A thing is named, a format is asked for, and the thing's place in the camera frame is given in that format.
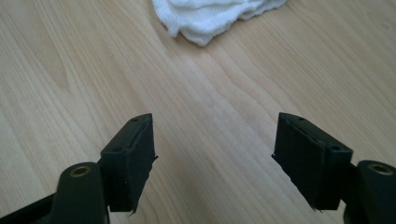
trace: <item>wooden table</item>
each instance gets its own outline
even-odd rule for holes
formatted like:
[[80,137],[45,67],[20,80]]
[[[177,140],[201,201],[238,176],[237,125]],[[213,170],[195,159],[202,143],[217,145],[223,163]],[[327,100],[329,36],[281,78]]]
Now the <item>wooden table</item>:
[[289,0],[199,48],[149,0],[0,1],[0,216],[152,113],[160,156],[112,223],[342,223],[273,161],[279,112],[396,165],[396,5]]

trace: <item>white cloth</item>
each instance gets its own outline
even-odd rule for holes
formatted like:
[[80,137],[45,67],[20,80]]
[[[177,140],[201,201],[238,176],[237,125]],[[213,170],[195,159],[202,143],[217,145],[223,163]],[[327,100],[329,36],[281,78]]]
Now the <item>white cloth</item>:
[[248,20],[283,6],[287,0],[152,0],[158,18],[176,37],[205,46],[237,20]]

